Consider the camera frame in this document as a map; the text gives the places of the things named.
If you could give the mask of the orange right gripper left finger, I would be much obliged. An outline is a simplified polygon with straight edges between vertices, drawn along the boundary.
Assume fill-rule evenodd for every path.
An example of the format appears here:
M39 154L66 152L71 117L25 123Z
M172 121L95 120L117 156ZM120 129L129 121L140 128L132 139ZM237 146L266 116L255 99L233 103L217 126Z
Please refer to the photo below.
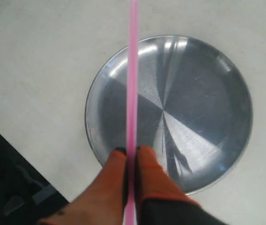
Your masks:
M93 182L39 225L121 225L127 202L127 155L116 147Z

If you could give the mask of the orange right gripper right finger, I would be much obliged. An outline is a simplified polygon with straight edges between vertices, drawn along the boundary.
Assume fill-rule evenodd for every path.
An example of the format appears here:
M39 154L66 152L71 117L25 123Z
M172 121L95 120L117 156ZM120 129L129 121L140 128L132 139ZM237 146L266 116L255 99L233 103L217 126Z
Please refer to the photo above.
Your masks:
M140 225L222 225L167 175L155 151L146 145L136 150L135 200Z

